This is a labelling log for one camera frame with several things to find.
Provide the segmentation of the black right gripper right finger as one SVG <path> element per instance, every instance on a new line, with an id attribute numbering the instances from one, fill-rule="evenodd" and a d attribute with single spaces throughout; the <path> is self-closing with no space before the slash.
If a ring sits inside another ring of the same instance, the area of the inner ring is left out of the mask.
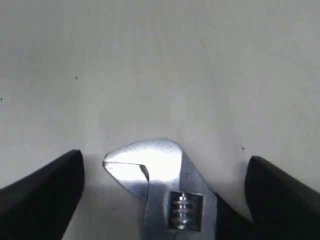
<path id="1" fill-rule="evenodd" d="M 252 156 L 245 198 L 264 240 L 318 240 L 320 194 L 261 156 Z"/>

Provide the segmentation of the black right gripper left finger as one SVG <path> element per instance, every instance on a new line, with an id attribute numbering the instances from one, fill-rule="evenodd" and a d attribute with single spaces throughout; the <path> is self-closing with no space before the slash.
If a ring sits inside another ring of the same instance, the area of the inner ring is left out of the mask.
<path id="1" fill-rule="evenodd" d="M 73 149 L 0 190 L 0 238 L 61 240 L 83 191 L 83 155 Z"/>

